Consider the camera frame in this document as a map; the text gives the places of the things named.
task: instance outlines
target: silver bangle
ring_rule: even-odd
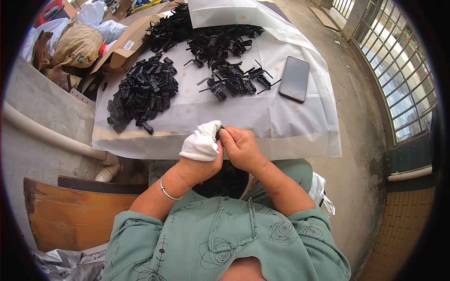
[[[162,190],[162,192],[164,192],[164,194],[165,194],[167,197],[169,197],[170,199],[172,199],[172,200],[180,200],[181,198],[183,198],[183,196],[181,196],[180,198],[175,198],[175,197],[172,197],[172,196],[170,196],[169,194],[167,194],[166,190],[165,190],[164,187],[162,186],[162,177],[163,177],[163,176],[161,176],[161,179],[159,180],[159,184],[161,185],[161,190]]]

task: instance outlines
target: yellow tiled wall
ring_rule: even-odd
[[[435,188],[390,192],[383,221],[369,260],[358,278],[392,280],[412,252],[433,202]]]

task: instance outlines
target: green patterned top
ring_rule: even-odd
[[[236,258],[250,256],[267,281],[350,278],[317,206],[285,217],[251,199],[185,197],[164,223],[133,211],[115,217],[104,281],[217,281]]]

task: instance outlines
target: barcode label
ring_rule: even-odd
[[[125,50],[129,51],[131,47],[134,45],[133,41],[128,41],[125,47],[123,47]]]

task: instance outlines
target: black phone screen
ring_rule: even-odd
[[[309,64],[298,58],[288,56],[284,66],[279,94],[298,101],[305,101],[308,86]]]

